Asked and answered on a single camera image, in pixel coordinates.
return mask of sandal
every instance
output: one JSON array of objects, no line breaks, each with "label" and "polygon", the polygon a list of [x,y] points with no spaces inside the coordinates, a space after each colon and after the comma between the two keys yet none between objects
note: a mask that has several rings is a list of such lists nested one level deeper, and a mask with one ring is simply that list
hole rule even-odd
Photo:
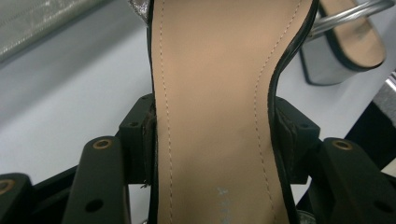
[{"label": "sandal", "polygon": [[[354,0],[320,0],[319,12],[326,17],[356,5]],[[337,60],[350,70],[364,72],[385,61],[384,44],[367,18],[339,25],[326,32],[326,37]]]},{"label": "sandal", "polygon": [[276,84],[317,0],[151,3],[158,132],[149,223],[297,223]]}]

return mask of white table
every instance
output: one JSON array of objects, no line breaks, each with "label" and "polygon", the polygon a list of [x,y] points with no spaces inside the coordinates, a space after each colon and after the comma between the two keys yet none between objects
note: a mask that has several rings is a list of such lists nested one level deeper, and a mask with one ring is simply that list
hole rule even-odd
[{"label": "white table", "polygon": [[[278,95],[344,137],[396,67],[396,7],[372,17],[387,46],[379,68],[330,87],[309,86],[298,56]],[[0,64],[0,174],[36,184],[78,164],[91,139],[112,135],[136,99],[151,92],[146,27],[115,0]],[[306,186],[293,187],[299,200]],[[147,217],[149,189],[131,186],[133,222]]]}]

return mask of screw hole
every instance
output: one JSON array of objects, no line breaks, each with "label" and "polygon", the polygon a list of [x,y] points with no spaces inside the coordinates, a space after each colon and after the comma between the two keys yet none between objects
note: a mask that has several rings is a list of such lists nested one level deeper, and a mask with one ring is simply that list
hole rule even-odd
[{"label": "screw hole", "polygon": [[102,207],[103,207],[103,201],[100,199],[95,199],[87,203],[87,205],[85,206],[85,211],[89,213],[94,213],[99,209],[101,209]]},{"label": "screw hole", "polygon": [[110,147],[110,145],[111,145],[111,140],[110,139],[102,139],[102,140],[96,141],[93,144],[93,148],[95,148],[95,149],[105,149],[105,148]]},{"label": "screw hole", "polygon": [[351,150],[353,148],[348,142],[341,140],[332,141],[332,145],[343,150]]},{"label": "screw hole", "polygon": [[379,210],[386,212],[386,213],[393,213],[393,208],[390,207],[387,203],[383,203],[380,201],[375,201],[374,205],[376,208],[378,208]]},{"label": "screw hole", "polygon": [[129,126],[136,127],[138,124],[139,124],[138,122],[132,122],[132,123],[129,123]]}]

